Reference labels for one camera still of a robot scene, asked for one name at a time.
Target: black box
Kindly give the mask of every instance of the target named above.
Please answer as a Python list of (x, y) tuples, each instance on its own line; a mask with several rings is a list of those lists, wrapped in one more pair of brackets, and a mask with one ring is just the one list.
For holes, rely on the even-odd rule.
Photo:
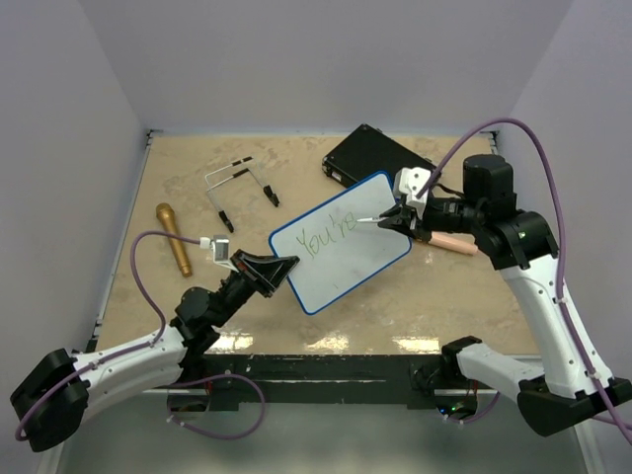
[(431, 160), (413, 153), (366, 123), (323, 158), (323, 172), (345, 188), (378, 171), (388, 173), (393, 183), (399, 170), (416, 167), (430, 171), (436, 168)]

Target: marble-pattern tabletop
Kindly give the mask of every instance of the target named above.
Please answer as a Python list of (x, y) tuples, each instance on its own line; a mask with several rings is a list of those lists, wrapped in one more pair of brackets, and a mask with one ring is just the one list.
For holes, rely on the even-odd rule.
[[(437, 163), (458, 137), (393, 136)], [(159, 229), (155, 207), (168, 202), (183, 235), (227, 233), (208, 201), (204, 175), (238, 158), (253, 156), (280, 200), (273, 207), (251, 176), (217, 189), (236, 231), (231, 252), (268, 255), (270, 233), (340, 192), (321, 171), (323, 157), (341, 135), (156, 136), (142, 176), (120, 262), (109, 296), (99, 349), (141, 337), (158, 318), (131, 276), (129, 247), (147, 229)], [(462, 161), (489, 153), (486, 137), (469, 140), (450, 162), (442, 182), (461, 189)], [(472, 241), (469, 236), (464, 240)], [(171, 319), (182, 293), (191, 286), (219, 287), (227, 270), (207, 253), (189, 246), (194, 275), (181, 276), (167, 239), (147, 237), (138, 248), (140, 275), (149, 293)], [(272, 298), (254, 295), (220, 330), (211, 352), (253, 354), (428, 354), (462, 336), (483, 339), (512, 355), (537, 348), (514, 296), (482, 254), (474, 257), (415, 242), (404, 259), (373, 277), (322, 312), (304, 314), (288, 284)]]

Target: gray wall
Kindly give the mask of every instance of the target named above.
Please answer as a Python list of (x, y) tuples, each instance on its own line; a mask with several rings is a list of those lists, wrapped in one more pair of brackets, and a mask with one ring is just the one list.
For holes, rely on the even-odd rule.
[(508, 114), (571, 0), (80, 0), (141, 120), (460, 130)]
[(0, 472), (33, 472), (9, 395), (84, 347), (142, 156), (142, 128), (75, 0), (0, 2)]
[[(569, 232), (568, 281), (606, 362), (632, 377), (632, 3), (576, 0), (513, 116), (553, 162)], [(520, 131), (501, 133), (521, 204), (552, 217), (539, 162)], [(632, 420), (632, 407), (626, 407)], [(630, 472), (620, 433), (598, 426), (608, 472)]]

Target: small whiteboard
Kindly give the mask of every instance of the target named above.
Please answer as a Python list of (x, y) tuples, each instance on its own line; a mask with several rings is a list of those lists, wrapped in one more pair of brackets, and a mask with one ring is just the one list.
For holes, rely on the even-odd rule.
[(275, 255), (300, 258), (288, 279), (303, 311), (316, 314), (410, 252), (408, 237), (356, 222), (394, 204), (388, 176), (377, 173), (270, 235)]

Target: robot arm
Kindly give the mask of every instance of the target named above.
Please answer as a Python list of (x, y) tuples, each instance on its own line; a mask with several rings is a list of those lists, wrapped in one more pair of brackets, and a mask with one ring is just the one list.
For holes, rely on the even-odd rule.
[[(430, 177), (421, 168), (398, 173), (393, 194), (400, 201), (378, 226), (414, 238), (432, 231), (469, 233), (509, 285), (542, 356), (543, 370), (501, 355), (476, 338), (442, 348), (444, 380), (472, 379), (514, 400), (528, 424), (552, 435), (604, 411), (589, 371), (564, 323), (555, 297), (558, 247), (545, 219), (516, 209), (513, 169), (498, 155), (476, 155), (463, 163), (463, 193), (416, 194)], [(594, 348), (565, 290), (566, 305), (613, 405), (632, 399), (628, 380), (615, 378)]]
[(61, 349), (43, 358), (11, 395), (20, 431), (33, 451), (63, 442), (81, 423), (125, 398), (201, 374), (204, 352), (219, 339), (214, 328), (255, 292), (272, 296), (298, 263), (298, 257), (258, 257), (241, 250), (228, 258), (227, 245), (225, 238), (213, 241), (214, 260), (230, 270), (228, 278), (217, 291), (187, 290), (158, 340), (154, 332), (107, 351)]

